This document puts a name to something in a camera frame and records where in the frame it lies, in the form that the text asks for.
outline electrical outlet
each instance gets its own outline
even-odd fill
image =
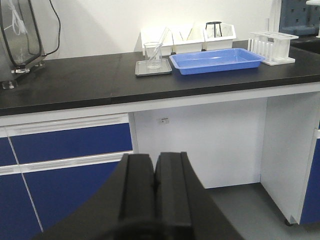
[[[158,119],[158,123],[160,125],[164,125],[164,124],[168,124],[170,121],[169,121],[169,118],[168,117],[162,117],[162,118],[159,118]]]

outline white wall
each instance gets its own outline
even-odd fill
[[[60,50],[47,59],[141,51],[140,29],[182,23],[233,24],[236,40],[267,30],[272,0],[52,0],[62,21]],[[46,52],[58,22],[48,0],[32,0]]]

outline lab bench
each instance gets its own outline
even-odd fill
[[[261,182],[289,222],[319,221],[307,212],[319,201],[320,55],[289,55],[295,63],[144,77],[141,52],[45,61],[0,90],[1,201],[11,204],[0,228],[28,239],[86,201],[123,153],[170,151],[188,153],[206,188]]]

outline glass cover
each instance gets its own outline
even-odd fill
[[[0,0],[1,28],[14,65],[26,65],[39,57],[41,42],[29,0]]]

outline gray floor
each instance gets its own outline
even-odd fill
[[[320,240],[320,223],[286,226],[284,216],[260,183],[208,191],[246,240]]]

